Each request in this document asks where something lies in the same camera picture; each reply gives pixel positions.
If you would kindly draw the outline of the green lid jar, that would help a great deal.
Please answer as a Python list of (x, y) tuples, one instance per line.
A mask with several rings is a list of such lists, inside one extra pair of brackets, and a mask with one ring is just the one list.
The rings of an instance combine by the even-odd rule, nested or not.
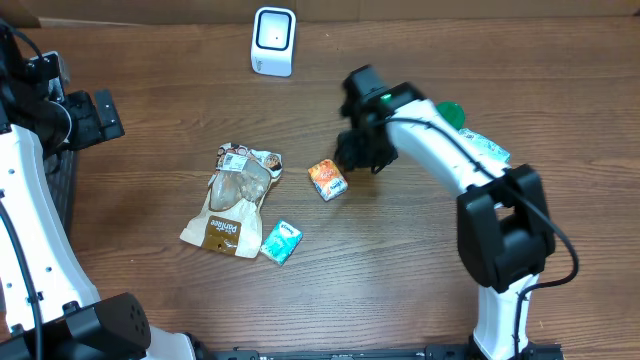
[(463, 108), (456, 102), (445, 101), (436, 105), (440, 115), (457, 131), (464, 126), (466, 115)]

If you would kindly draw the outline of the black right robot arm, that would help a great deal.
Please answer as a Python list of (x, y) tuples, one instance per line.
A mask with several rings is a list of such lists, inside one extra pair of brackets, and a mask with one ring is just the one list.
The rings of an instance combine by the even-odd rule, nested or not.
[(529, 341), (524, 290), (537, 283), (555, 251), (542, 183), (529, 166), (511, 168), (474, 148), (412, 84), (388, 87), (366, 65), (342, 87), (334, 159), (346, 171), (377, 174), (411, 156), (456, 199), (457, 250), (478, 285), (478, 320), (466, 345), (430, 345), (428, 359), (560, 359), (558, 345)]

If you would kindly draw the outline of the orange small box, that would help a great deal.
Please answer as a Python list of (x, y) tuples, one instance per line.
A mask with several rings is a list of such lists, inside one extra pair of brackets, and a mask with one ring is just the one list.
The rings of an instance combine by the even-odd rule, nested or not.
[(336, 164), (325, 159), (308, 169), (316, 190), (324, 201), (330, 201), (348, 189), (348, 183)]

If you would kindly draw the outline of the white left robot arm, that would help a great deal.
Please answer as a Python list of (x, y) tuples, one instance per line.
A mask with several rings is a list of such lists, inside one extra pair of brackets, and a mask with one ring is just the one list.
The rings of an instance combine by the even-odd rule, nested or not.
[(102, 299), (69, 244), (47, 182), (50, 157), (123, 136), (109, 91), (64, 90), (55, 51), (25, 58), (1, 25), (1, 281), (11, 332), (4, 359), (204, 359), (185, 333), (152, 326), (130, 293)]

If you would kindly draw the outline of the teal Kleenex tissue pack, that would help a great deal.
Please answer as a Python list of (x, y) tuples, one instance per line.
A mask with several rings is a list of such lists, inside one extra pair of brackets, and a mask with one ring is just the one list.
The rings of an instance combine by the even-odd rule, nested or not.
[(260, 252), (278, 265), (283, 265), (302, 237), (303, 233), (300, 230), (280, 220), (261, 245)]

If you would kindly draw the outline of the snack bag brown white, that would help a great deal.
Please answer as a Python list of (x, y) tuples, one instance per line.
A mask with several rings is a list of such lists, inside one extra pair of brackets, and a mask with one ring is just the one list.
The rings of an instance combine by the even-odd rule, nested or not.
[(221, 145), (202, 209), (180, 239), (217, 253), (256, 257), (263, 241), (260, 210), (282, 170), (278, 153), (235, 143)]

